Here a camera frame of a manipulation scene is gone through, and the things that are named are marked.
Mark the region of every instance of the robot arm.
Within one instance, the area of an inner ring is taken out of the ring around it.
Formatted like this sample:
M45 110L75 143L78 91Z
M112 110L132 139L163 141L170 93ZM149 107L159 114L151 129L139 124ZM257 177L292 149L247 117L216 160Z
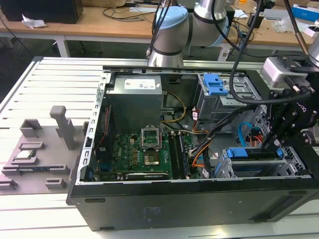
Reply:
M268 105L267 119L270 133L262 149L273 150L279 146L311 146L316 140L307 129L315 126L319 117L319 38L309 49L309 56L269 57L261 70L269 84L285 88L282 93L270 91L270 99L292 97L311 92L303 101Z
M215 18L212 18L212 0L201 0L194 8L194 13L179 6L171 6L151 46L149 66L183 66L182 49L184 46L212 46L221 41L215 24L224 32L228 29L225 0L216 0Z

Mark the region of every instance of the workbench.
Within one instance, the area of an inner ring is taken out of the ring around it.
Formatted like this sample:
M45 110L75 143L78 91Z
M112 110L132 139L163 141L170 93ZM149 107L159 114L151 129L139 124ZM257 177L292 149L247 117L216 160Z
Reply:
M234 8L242 9L249 13L256 6L253 0L246 3L239 3L236 0ZM67 40L77 41L99 41L99 42L131 42L150 43L152 38L152 24L147 20L122 22L103 15L105 8L84 7L83 14L77 24L47 23L47 27L30 29L21 22L7 21L2 15L4 22L9 29L19 38L52 39L57 42L61 57L69 57L70 53ZM274 9L285 9L275 6ZM119 8L118 11L125 11L126 8ZM132 16L139 13L126 11L122 14L114 14L115 17ZM152 22L154 14L145 15L146 19ZM240 19L239 22L247 25L248 18ZM263 20L260 28L254 30L255 37L249 42L248 48L268 49L268 50L297 50L300 51L299 44L294 33L276 33L273 29L273 22ZM303 34L306 44L313 43L314 38ZM11 33L0 22L0 37L12 37ZM237 40L237 32L232 27L229 39L232 42ZM224 41L219 54L218 61L225 61L231 46Z
M56 126L49 112L65 105L73 125L82 125L91 115L92 103L103 65L145 66L145 60L51 58L34 60L0 104L0 169L15 148L25 118L43 126ZM186 67L229 69L231 62L185 61ZM260 70L262 63L240 63L238 69ZM67 206L66 194L0 196L0 238L90 239L185 239L319 238L319 200L310 201L276 223L220 225L114 232L92 232L75 206Z

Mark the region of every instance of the blue cable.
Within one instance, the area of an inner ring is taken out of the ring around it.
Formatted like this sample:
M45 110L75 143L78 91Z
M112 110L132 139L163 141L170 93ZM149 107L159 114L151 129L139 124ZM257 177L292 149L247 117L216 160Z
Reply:
M239 141L240 141L240 143L241 143L241 145L242 145L243 147L246 147L246 143L245 143L245 140L244 140L244 136L243 136L243 133L242 133L242 131L241 131L241 128L242 128L242 126L243 126L244 124L247 125L250 129L253 128L253 125L252 125L251 123L248 123L248 122L242 122L242 123L240 123L240 124L238 125L237 133L238 133Z

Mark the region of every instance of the black computer case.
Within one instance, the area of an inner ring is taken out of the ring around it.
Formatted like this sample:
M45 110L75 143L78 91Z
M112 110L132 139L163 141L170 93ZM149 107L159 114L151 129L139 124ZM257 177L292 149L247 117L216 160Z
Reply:
M76 24L83 12L81 0L0 0L9 21L21 21L22 14L34 20Z

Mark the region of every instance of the motherboard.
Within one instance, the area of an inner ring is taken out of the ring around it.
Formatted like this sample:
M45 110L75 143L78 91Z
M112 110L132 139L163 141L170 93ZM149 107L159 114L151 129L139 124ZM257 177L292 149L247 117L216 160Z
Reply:
M188 152L193 148L189 134L159 133L144 128L142 133L114 136L111 158L97 152L98 181L168 180L198 178L190 168Z

